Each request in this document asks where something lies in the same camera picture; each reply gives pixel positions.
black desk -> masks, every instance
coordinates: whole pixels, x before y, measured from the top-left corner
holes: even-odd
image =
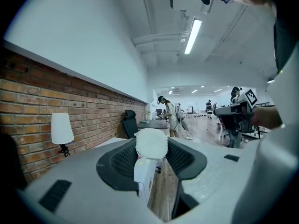
[[[150,120],[149,123],[139,123],[137,125],[137,128],[139,129],[168,129],[167,124],[166,124],[166,120],[162,119],[162,120]]]

floor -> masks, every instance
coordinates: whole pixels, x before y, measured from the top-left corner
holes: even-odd
[[[206,129],[206,117],[197,117],[196,119],[186,119],[189,132],[182,127],[179,130],[179,138],[185,139],[192,137],[193,142],[209,143],[216,146],[227,146],[229,137],[221,140],[221,132],[217,129],[217,118],[208,120],[208,129]],[[244,148],[248,138],[242,139],[241,148]],[[171,220],[171,212],[175,202],[175,196],[178,186],[178,178],[166,158],[163,161],[161,174],[155,173],[153,187],[148,203],[148,208],[161,220],[168,222]]]

lamp base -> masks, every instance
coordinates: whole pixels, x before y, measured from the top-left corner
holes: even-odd
[[[68,147],[65,144],[60,144],[59,147],[61,147],[61,150],[58,151],[60,154],[64,154],[65,157],[71,155]]]

white lampshade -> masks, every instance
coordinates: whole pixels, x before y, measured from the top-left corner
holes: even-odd
[[[67,144],[74,140],[68,113],[52,113],[51,136],[53,144]]]

white ceiling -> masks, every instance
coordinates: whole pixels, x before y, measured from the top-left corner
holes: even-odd
[[[130,35],[148,68],[169,64],[232,64],[250,68],[263,77],[276,73],[273,45],[274,16],[263,7],[214,0],[118,0]],[[193,17],[202,26],[189,55],[181,43]]]
[[[156,89],[156,92],[158,95],[218,95],[225,91],[231,91],[233,87],[226,87],[226,86],[205,86],[201,88],[200,86],[180,86],[180,87],[174,87],[173,89],[171,87],[168,88],[159,88]]]

